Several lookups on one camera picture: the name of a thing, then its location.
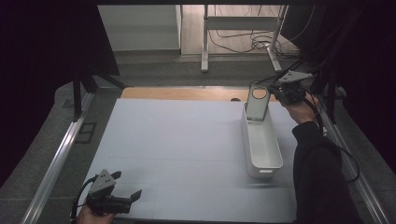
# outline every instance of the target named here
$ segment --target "white plastic container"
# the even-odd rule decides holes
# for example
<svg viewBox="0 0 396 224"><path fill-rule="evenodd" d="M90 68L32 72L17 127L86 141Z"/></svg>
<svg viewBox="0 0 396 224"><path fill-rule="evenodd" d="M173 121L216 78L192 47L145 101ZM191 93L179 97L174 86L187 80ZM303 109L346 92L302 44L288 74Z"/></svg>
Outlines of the white plastic container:
<svg viewBox="0 0 396 224"><path fill-rule="evenodd" d="M247 120L244 108L241 119L247 172L255 178L270 179L283 166L270 110L267 108L264 121L252 121Z"/></svg>

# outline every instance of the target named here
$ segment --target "white board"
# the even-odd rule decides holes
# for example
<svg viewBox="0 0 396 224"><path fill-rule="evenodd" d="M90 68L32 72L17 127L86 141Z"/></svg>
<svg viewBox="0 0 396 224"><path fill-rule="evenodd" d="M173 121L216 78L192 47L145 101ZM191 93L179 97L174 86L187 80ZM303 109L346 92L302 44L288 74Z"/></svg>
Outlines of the white board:
<svg viewBox="0 0 396 224"><path fill-rule="evenodd" d="M262 182L248 175L242 109L239 102L119 99L86 179L122 171L114 196L143 190L131 213L117 217L291 222L296 123L269 104L284 165Z"/></svg>

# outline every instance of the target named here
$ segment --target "metal rail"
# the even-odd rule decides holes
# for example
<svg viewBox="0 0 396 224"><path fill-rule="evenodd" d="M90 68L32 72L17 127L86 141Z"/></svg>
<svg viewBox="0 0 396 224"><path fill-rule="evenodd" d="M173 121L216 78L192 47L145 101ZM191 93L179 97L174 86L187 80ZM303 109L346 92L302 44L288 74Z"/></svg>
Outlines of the metal rail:
<svg viewBox="0 0 396 224"><path fill-rule="evenodd" d="M44 178L41 181L37 192L35 193L35 197L33 198L28 209L26 210L26 213L23 216L21 223L37 223L38 218L40 217L41 212L43 211L44 206L47 202L47 199L52 192L53 186L58 179L59 173L64 166L64 162L66 161L70 148L73 146L73 142L76 139L82 122L87 115L87 110L89 105L91 104L92 98L92 93L85 94L82 101L82 114L76 122L72 122L70 124L69 129L67 130L64 139L62 140L62 143L60 144L55 156L53 157L49 169L44 175Z"/></svg>
<svg viewBox="0 0 396 224"><path fill-rule="evenodd" d="M325 105L320 102L322 108L325 108ZM332 135L335 143L345 149L347 152L351 153L346 141L344 140L343 136L341 135L340 131L337 128L336 124L333 124L332 121L329 119L327 114L324 112L325 109L322 110L322 119L325 123L325 127L328 129L329 133ZM343 162L348 170L350 176L356 176L358 173L354 164L354 161L350 159L348 156L343 154ZM364 174L361 173L360 177L355 181L356 187L361 194L369 212L371 213L373 220L375 223L380 224L388 224L390 221L388 220L384 209L381 206L381 203L376 198L375 192L373 191L372 187L370 186L369 182L367 181Z"/></svg>

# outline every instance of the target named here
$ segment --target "gray carpet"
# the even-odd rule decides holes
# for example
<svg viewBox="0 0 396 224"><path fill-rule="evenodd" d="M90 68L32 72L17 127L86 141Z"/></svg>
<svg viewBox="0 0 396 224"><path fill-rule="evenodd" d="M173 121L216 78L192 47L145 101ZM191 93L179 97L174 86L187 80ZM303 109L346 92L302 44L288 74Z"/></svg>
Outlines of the gray carpet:
<svg viewBox="0 0 396 224"><path fill-rule="evenodd" d="M287 67L293 61L282 63ZM251 80L274 75L268 60L214 61L209 72L202 74L199 62L131 63L120 64L120 77L116 79L133 86L247 86ZM121 91L96 78L102 87L95 94L85 123L85 131L94 126L93 135L81 133L65 162L49 200L38 223L69 223L71 202L78 193L88 171L94 153L106 128L108 118ZM71 84L57 90L53 106L40 133L30 146L26 156L15 169L11 178L0 189L0 223L19 223L30 203L42 177L61 144L73 119L70 108L73 99ZM375 193L396 223L396 178L377 154L370 142L348 117L340 102L336 104L336 119L345 139L352 145L362 171L373 185ZM356 187L350 185L351 194L361 217L366 223L374 223Z"/></svg>

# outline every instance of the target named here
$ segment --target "wooden board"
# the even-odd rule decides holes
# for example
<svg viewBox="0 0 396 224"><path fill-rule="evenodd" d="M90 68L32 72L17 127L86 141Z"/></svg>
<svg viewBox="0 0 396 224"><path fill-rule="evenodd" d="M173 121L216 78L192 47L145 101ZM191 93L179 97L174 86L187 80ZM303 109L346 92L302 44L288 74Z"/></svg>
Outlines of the wooden board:
<svg viewBox="0 0 396 224"><path fill-rule="evenodd" d="M200 89L200 88L146 88L130 87L122 92L123 99L161 99L161 100L204 100L231 101L233 98L242 102L248 100L248 89Z"/></svg>

